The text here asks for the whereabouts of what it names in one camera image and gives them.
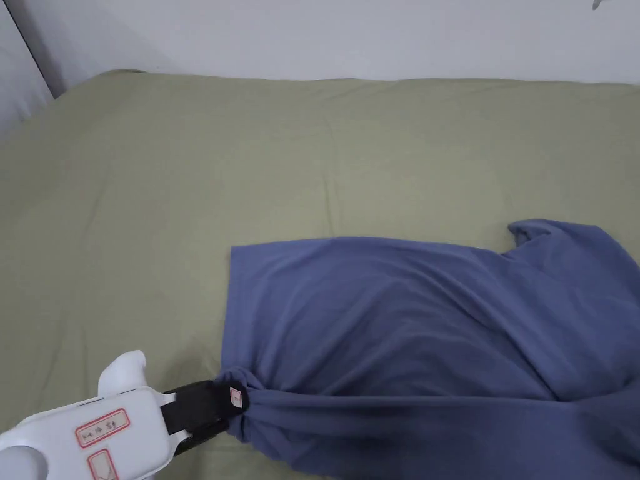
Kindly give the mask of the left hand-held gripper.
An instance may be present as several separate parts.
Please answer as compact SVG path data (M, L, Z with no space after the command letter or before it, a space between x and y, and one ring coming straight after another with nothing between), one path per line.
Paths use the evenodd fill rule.
M229 429L249 409L237 381L199 381L162 394L142 351L118 356L95 398L39 412L1 434L2 479L152 479L174 456ZM174 405L174 430L163 416Z

